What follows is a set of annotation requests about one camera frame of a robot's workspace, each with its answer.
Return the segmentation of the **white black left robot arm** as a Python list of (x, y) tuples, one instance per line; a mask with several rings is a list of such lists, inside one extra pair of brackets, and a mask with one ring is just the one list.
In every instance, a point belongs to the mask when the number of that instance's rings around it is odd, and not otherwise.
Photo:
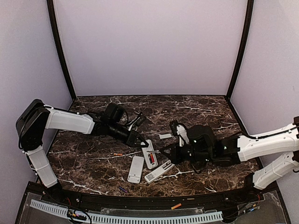
[(46, 105), (35, 99), (17, 119), (16, 130), (19, 137), (18, 147), (26, 155), (34, 172), (42, 184), (48, 188), (47, 195), (55, 203), (63, 203), (66, 193), (58, 185), (58, 179), (43, 149), (45, 130), (76, 132), (91, 136), (110, 136), (128, 147), (148, 147), (148, 142), (129, 125), (137, 125), (141, 120), (137, 116), (133, 121), (120, 124), (127, 111), (120, 105), (110, 103), (104, 111), (78, 113)]

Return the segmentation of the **red battery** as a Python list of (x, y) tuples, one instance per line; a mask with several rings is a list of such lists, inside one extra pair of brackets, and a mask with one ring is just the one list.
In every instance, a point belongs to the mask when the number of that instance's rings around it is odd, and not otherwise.
[(149, 155), (149, 160), (150, 160), (150, 162), (153, 164), (153, 163), (155, 163), (155, 159), (154, 159), (154, 155), (153, 154), (150, 154)]

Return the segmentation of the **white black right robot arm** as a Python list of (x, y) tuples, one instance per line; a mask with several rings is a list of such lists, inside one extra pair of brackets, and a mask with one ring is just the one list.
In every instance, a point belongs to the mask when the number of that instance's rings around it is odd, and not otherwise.
[(299, 118), (280, 129), (255, 136), (242, 134), (216, 139), (211, 127), (194, 125), (187, 129), (176, 120), (170, 123), (172, 133), (179, 137), (178, 143), (169, 144), (159, 150), (173, 164), (183, 161), (211, 162), (217, 166), (232, 166), (250, 159), (281, 153), (268, 166), (245, 178), (245, 187), (238, 198), (249, 202), (256, 196), (256, 189), (264, 189), (270, 183), (294, 171), (299, 166)]

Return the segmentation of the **white remote control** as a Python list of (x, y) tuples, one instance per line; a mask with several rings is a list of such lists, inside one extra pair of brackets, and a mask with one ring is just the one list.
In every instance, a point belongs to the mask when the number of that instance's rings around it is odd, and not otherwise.
[(158, 168), (156, 168), (155, 170), (153, 170), (152, 172), (147, 174), (144, 177), (144, 179), (147, 183), (152, 183), (153, 181), (158, 179), (160, 176), (162, 176), (163, 174), (165, 174), (169, 170), (171, 170), (174, 166), (175, 166), (175, 164), (173, 164), (170, 160), (168, 160), (167, 162), (165, 162), (164, 164), (162, 164), (161, 166), (159, 166)]
[(156, 154), (154, 153), (154, 148), (151, 140), (146, 140), (148, 143), (148, 146), (145, 147), (145, 144), (143, 143), (142, 152), (144, 156), (144, 160), (146, 162), (148, 169), (153, 169), (158, 166), (158, 161), (156, 158)]
[(130, 183), (140, 183), (144, 165), (143, 156), (134, 156), (131, 162), (127, 181)]

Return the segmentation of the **clear handled screwdriver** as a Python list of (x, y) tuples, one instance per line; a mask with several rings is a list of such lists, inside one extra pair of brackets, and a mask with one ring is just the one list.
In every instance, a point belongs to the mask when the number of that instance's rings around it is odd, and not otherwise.
[(161, 154), (161, 152), (159, 150), (151, 150), (151, 151), (147, 151), (148, 153), (154, 153), (154, 154)]

